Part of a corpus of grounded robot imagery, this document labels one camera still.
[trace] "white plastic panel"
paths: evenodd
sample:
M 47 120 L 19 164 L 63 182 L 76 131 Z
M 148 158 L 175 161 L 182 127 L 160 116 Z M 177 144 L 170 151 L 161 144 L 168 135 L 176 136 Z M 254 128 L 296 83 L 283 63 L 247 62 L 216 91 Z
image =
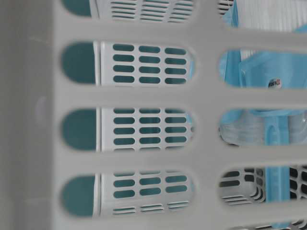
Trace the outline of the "white plastic panel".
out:
M 194 0 L 90 0 L 92 17 L 161 23 L 183 23 L 194 10 Z

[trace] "blue plastic item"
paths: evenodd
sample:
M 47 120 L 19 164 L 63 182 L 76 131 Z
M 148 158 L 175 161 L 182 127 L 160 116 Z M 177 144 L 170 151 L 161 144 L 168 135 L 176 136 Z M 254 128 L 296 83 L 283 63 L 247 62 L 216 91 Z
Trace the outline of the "blue plastic item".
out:
M 238 12 L 236 1 L 234 5 L 225 13 L 223 21 L 232 27 L 238 27 Z M 239 63 L 241 62 L 240 50 L 231 50 L 224 54 L 220 60 L 220 76 L 227 84 L 240 87 Z M 242 115 L 242 109 L 236 109 L 223 114 L 221 123 L 232 123 L 238 120 Z
M 223 20 L 238 27 L 236 1 L 234 6 L 224 15 Z M 307 25 L 296 30 L 306 33 Z M 220 62 L 220 74 L 223 80 L 232 86 L 246 88 L 307 88 L 307 55 L 258 52 L 241 61 L 240 50 L 229 51 Z M 288 116 L 297 115 L 303 110 L 250 110 L 255 116 L 264 117 L 264 143 L 266 146 L 289 145 Z M 237 121 L 242 110 L 227 112 L 221 124 Z M 290 200 L 289 167 L 266 167 L 266 202 L 282 202 Z M 289 222 L 274 223 L 274 228 L 287 228 Z

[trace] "oval opening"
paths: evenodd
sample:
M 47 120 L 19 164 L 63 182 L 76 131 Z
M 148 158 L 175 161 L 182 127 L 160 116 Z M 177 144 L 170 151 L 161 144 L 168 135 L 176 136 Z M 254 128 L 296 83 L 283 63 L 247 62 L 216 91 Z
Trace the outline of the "oval opening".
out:
M 74 149 L 125 154 L 184 147 L 194 135 L 193 126 L 190 115 L 180 109 L 96 108 L 68 114 L 61 132 Z
M 61 65 L 65 75 L 76 83 L 126 87 L 184 84 L 195 69 L 191 53 L 181 48 L 104 41 L 68 46 Z
M 67 47 L 61 61 L 63 71 L 69 79 L 82 84 L 95 84 L 93 43 L 83 42 Z
M 65 142 L 78 150 L 96 149 L 96 110 L 77 110 L 69 114 L 62 123 Z
M 178 170 L 99 172 L 69 180 L 61 203 L 70 214 L 90 218 L 181 210 L 195 195 L 192 181 Z
M 72 215 L 91 217 L 94 209 L 95 176 L 76 177 L 69 181 L 61 193 L 64 208 Z

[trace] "label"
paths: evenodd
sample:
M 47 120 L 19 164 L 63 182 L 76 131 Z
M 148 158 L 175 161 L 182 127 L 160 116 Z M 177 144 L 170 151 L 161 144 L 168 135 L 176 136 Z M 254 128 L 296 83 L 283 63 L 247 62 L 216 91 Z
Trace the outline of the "label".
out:
M 280 89 L 282 87 L 282 81 L 280 79 L 272 79 L 269 82 L 268 88 Z

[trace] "laundry basket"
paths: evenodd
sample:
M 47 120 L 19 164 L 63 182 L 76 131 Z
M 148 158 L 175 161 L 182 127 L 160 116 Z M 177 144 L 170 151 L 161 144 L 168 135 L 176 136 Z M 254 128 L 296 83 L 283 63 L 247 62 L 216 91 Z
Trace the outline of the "laundry basket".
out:
M 307 107 L 304 90 L 227 86 L 222 54 L 304 53 L 305 34 L 230 28 L 231 0 L 79 2 L 82 13 L 67 0 L 2 2 L 0 228 L 306 229 L 305 147 L 218 134 L 231 109 Z M 291 201 L 263 204 L 271 166 L 290 168 Z M 66 205 L 80 194 L 88 212 L 76 215 Z

